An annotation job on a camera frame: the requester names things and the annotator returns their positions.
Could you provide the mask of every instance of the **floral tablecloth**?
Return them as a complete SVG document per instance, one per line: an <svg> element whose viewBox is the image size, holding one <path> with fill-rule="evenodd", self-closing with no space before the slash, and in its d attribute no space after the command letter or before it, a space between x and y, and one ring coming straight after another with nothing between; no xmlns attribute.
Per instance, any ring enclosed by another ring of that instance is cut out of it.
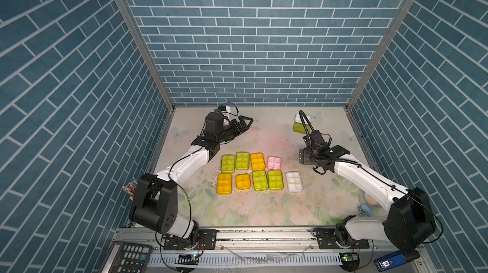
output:
<svg viewBox="0 0 488 273"><path fill-rule="evenodd" d="M199 134L204 118L211 108L177 108L168 136L157 163L163 170L188 150ZM181 184L188 193L192 219L201 226L272 226L335 224L342 218L358 214L361 191L335 173L316 174L311 166L298 164L298 149L304 147L303 134L292 130L298 108L241 108L240 115L252 117L251 128L229 144L222 145L217 155ZM342 108L304 108L312 117L314 129L332 136L332 145L341 145L357 159L366 163L363 152ZM282 172L298 171L303 191L290 193L286 182L282 191L239 191L235 175L251 171L235 171L229 195L216 193L220 160L224 154L238 151L263 153L282 158ZM180 213L188 215L188 202L180 191Z"/></svg>

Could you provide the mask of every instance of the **blue usb drive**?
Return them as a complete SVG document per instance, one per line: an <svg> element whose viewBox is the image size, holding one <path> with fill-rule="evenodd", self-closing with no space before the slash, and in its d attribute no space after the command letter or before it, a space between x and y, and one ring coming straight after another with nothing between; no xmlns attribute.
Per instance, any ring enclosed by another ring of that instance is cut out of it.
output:
<svg viewBox="0 0 488 273"><path fill-rule="evenodd" d="M375 259L374 265L378 271L383 272L404 265L420 257L417 250L411 252L397 251L381 258Z"/></svg>

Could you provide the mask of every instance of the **metal mounting plate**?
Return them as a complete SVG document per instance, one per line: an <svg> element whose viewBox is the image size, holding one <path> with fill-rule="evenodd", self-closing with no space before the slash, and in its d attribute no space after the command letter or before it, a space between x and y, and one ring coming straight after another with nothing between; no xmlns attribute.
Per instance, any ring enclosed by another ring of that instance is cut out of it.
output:
<svg viewBox="0 0 488 273"><path fill-rule="evenodd" d="M330 249L340 249L341 247L337 244L334 235L335 227L325 228L317 227L315 229L315 235L317 236L317 243L319 244L319 249L330 250ZM369 249L369 243L367 240L358 240L360 249Z"/></svg>
<svg viewBox="0 0 488 273"><path fill-rule="evenodd" d="M310 161L310 150L304 148L298 150L298 163L301 165L315 165Z"/></svg>
<svg viewBox="0 0 488 273"><path fill-rule="evenodd" d="M198 230L198 237L204 240L205 250L215 250L215 241L217 239L217 230ZM164 239L164 250L166 251L186 251L180 247L176 242L176 237L167 236Z"/></svg>

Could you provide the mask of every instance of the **pink pill organizer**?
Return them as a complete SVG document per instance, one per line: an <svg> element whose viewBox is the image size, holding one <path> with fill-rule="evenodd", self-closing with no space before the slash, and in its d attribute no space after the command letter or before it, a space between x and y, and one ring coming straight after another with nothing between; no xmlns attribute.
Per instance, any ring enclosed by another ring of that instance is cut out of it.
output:
<svg viewBox="0 0 488 273"><path fill-rule="evenodd" d="M278 156L270 155L268 157L268 169L280 170L281 169L281 158Z"/></svg>

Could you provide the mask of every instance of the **metal frame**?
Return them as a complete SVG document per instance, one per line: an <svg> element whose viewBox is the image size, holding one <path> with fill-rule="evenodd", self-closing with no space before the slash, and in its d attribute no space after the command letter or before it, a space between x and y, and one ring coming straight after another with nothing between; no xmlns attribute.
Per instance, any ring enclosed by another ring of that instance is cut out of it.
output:
<svg viewBox="0 0 488 273"><path fill-rule="evenodd" d="M146 41L143 38L143 34L141 33L141 30L139 29L139 26L136 23L136 19L134 18L134 15L130 10L127 0L114 0L114 1L117 4L117 7L119 8L120 14L124 19L125 24L129 28L129 32L134 38L134 42L136 43L139 52L141 52L144 62L146 63L147 68L151 76L153 77L159 92L161 93L162 99L164 99L164 102L168 106L169 111L170 112L174 111L175 106L171 101L171 97L169 96L166 87L162 82L161 75L158 72L158 68L156 67L154 59L152 58L151 53L149 52L149 48L147 47Z"/></svg>
<svg viewBox="0 0 488 273"><path fill-rule="evenodd" d="M319 249L317 239L311 230L315 227L334 226L276 226L276 227L199 227L200 230L217 230L216 249L212 252L227 253L222 246L233 252L276 253L276 252L350 252L351 249ZM154 238L154 231L143 228L118 228L114 240L139 242L159 248ZM387 241L375 241L375 251L396 251L397 248Z"/></svg>
<svg viewBox="0 0 488 273"><path fill-rule="evenodd" d="M415 0L402 0L400 2L398 9L395 15L393 16L393 19L391 20L390 25L387 28L387 31L385 32L384 36L381 38L378 47L376 48L375 52L371 56L368 65L366 66L366 69L364 69L363 75L359 79L356 88L352 92L351 97L348 99L345 105L347 109L351 110L352 107L356 104L357 100L359 99L359 96L361 95L361 92L363 92L363 89L366 87L369 78L371 78L371 76L373 75L374 71L376 70L376 67L380 63L381 58L383 57L383 55L385 55L388 46L393 40L393 37L395 36L398 29L400 28L403 20L408 14L408 11L412 7L414 1Z"/></svg>
<svg viewBox="0 0 488 273"><path fill-rule="evenodd" d="M159 134L158 142L156 143L156 147L154 148L151 159L149 160L146 173L154 173L159 156L161 155L162 146L164 145L164 141L166 140L166 136L168 135L169 127L171 126L174 115L175 110L168 112L168 115L164 121L164 126L162 127L161 133Z"/></svg>
<svg viewBox="0 0 488 273"><path fill-rule="evenodd" d="M278 253L284 255L285 253L303 253L305 257L319 257L323 253L337 253L337 252L351 252L351 249L319 249L316 238L312 235L311 230L315 227L331 227L331 226L276 226L276 227L200 227L201 230L212 229L217 230L216 249L206 251L212 257L229 257L231 250L239 255L253 255L261 256ZM134 243L143 243L153 246L151 257L159 258L160 253L163 258L173 257L182 251L165 251L160 250L159 244L155 241L154 231L143 228L118 228L113 240L128 241ZM375 241L370 249L361 249L361 252L368 254L374 252L394 252L398 249L387 241ZM430 261L423 246L419 246L417 251L420 253L420 258L414 261L418 273L435 273L435 269Z"/></svg>
<svg viewBox="0 0 488 273"><path fill-rule="evenodd" d="M352 130L354 131L354 134L358 139L359 147L361 147L361 149L363 150L364 156L366 158L366 161L369 164L369 167L379 172L378 165L376 165L373 155L371 155L371 150L369 149L366 140L363 137L363 134L359 130L359 127L357 126L351 111L348 110L347 108L344 108L344 111L345 111L345 115L347 116L347 119L349 119L349 123L351 124Z"/></svg>

